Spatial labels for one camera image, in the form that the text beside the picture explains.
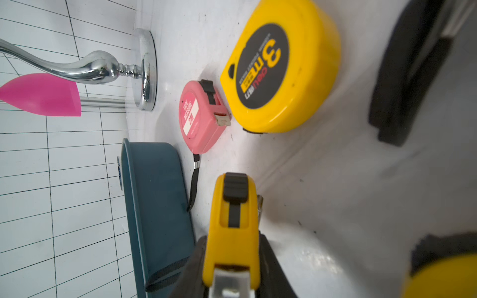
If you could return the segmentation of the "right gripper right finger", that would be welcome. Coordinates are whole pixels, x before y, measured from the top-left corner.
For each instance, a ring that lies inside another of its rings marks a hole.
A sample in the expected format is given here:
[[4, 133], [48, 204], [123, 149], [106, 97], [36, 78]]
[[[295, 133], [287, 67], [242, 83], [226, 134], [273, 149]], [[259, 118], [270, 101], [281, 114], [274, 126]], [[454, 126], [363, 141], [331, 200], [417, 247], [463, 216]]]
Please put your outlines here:
[[260, 234], [260, 276], [258, 298], [297, 298], [267, 239]]

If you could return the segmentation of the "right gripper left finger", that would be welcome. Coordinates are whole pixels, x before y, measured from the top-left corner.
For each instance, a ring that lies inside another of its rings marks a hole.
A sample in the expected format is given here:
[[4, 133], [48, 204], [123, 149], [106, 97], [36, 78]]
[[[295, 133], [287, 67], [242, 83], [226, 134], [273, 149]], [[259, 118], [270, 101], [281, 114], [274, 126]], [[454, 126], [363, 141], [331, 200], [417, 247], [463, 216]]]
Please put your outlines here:
[[206, 254], [207, 236], [201, 237], [194, 252], [189, 257], [170, 298], [206, 298], [207, 287], [202, 280], [204, 259]]

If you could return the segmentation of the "yellow tape measure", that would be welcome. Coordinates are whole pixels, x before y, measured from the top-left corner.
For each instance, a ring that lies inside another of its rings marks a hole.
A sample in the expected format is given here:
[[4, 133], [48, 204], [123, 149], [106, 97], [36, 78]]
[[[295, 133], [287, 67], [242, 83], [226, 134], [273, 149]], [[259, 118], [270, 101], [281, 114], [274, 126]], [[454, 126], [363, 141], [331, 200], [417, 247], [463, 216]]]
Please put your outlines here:
[[221, 74], [232, 115], [254, 134], [304, 124], [329, 97], [341, 62], [334, 21], [312, 1], [261, 1]]
[[243, 173], [218, 177], [202, 272], [210, 298], [250, 298], [261, 283], [258, 195]]
[[403, 298], [475, 298], [477, 233], [426, 235], [411, 253]]

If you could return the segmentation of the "teal plastic storage box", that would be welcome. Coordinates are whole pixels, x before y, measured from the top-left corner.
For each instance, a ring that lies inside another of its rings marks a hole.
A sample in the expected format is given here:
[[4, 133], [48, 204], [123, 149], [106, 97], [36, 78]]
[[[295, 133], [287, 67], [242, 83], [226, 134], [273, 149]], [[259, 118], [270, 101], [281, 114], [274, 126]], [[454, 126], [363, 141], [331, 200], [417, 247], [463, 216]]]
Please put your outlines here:
[[124, 139], [118, 170], [137, 295], [167, 298], [196, 244], [180, 157], [168, 143]]

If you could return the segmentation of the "pink tape measure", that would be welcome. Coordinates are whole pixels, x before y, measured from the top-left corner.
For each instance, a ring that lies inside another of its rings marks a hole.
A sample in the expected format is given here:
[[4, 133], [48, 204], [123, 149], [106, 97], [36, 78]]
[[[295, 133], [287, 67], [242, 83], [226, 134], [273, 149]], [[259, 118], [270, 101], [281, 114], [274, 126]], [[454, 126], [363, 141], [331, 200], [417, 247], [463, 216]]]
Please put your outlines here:
[[216, 144], [226, 127], [231, 125], [232, 118], [214, 83], [207, 79], [190, 81], [185, 85], [180, 98], [178, 118], [181, 135], [194, 160], [187, 208], [189, 212], [197, 196], [201, 155]]

